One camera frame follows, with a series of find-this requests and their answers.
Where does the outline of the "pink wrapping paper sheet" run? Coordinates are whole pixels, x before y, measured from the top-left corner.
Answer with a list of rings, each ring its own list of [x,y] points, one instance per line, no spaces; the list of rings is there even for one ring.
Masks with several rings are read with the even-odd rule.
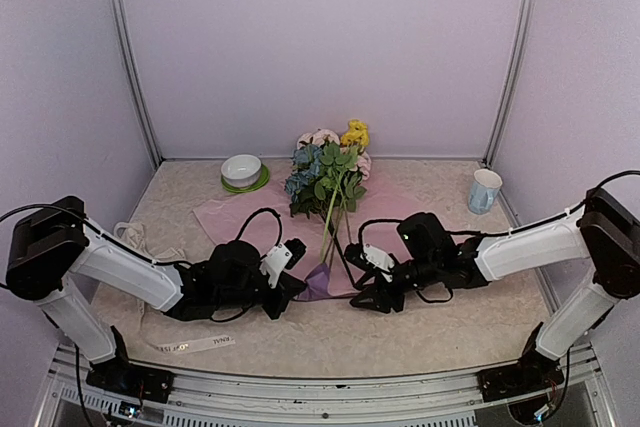
[[[367,192],[358,201],[357,211],[350,213],[339,228],[339,243],[346,246],[357,240],[359,226],[370,219],[394,218],[403,220],[423,209],[418,199],[407,192],[398,191],[384,177],[365,183]],[[267,252],[275,243],[278,227],[283,227],[283,238],[299,238],[306,245],[304,257],[291,274],[305,278],[320,264],[320,250],[324,224],[314,215],[292,217],[289,212],[289,196],[281,183],[271,181],[262,189],[229,197],[226,200],[210,200],[194,209],[197,220],[205,233],[216,244],[225,243],[239,235],[250,214],[263,207],[270,207],[280,214],[275,219],[268,213],[256,216],[241,234],[241,239],[252,244],[260,252]]]

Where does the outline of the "blue hydrangea fake flower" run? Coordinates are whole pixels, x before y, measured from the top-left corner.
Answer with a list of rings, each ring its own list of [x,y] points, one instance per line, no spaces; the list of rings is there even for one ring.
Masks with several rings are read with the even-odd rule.
[[[301,192],[320,176],[322,154],[322,148],[315,144],[304,144],[293,152],[292,173],[284,184],[292,203],[298,202]]]

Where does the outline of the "cream printed ribbon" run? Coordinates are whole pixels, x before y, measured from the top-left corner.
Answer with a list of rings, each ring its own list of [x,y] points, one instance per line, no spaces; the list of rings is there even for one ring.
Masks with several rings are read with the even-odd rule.
[[[151,264],[152,272],[142,274],[141,285],[134,288],[136,294],[142,296],[137,300],[139,311],[138,336],[150,348],[164,354],[183,355],[195,352],[220,349],[236,344],[235,339],[227,334],[210,337],[179,340],[177,342],[156,344],[149,340],[144,332],[145,313],[150,309],[165,312],[173,307],[181,296],[180,276],[171,277],[166,270],[177,261],[184,261],[184,252],[169,248],[160,257],[153,257],[147,250],[145,226],[139,222],[119,222],[114,227],[114,237],[128,247],[134,254],[141,254],[143,261]]]

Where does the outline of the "purple wrapping paper sheet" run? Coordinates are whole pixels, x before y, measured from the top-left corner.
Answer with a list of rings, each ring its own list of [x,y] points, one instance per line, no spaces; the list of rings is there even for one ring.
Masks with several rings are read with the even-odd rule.
[[[317,265],[304,279],[306,288],[296,296],[299,302],[329,299],[330,268],[326,263]]]

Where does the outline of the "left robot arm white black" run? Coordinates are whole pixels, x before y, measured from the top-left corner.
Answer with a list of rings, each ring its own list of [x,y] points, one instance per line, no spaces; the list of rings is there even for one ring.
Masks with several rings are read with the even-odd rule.
[[[93,224],[75,196],[17,211],[23,217],[12,232],[6,289],[38,305],[121,392],[139,383],[139,368],[128,360],[121,334],[98,319],[72,275],[107,284],[181,322],[214,321],[220,310],[255,306],[276,320],[307,287],[290,273],[306,252],[298,238],[279,239],[266,254],[235,237],[205,261],[157,260]]]

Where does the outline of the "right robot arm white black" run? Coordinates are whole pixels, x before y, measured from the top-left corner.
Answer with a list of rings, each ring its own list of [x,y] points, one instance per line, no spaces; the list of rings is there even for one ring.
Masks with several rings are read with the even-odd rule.
[[[550,377],[574,342],[595,328],[622,300],[639,294],[639,220],[599,183],[577,205],[547,219],[504,233],[446,230],[433,213],[396,223],[410,254],[398,262],[363,240],[344,256],[362,270],[351,300],[356,308],[399,312],[409,291],[434,284],[448,292],[484,287],[511,274],[573,259],[588,259],[594,270],[565,303],[530,335],[513,364],[482,371],[489,385],[506,380],[531,391]]]

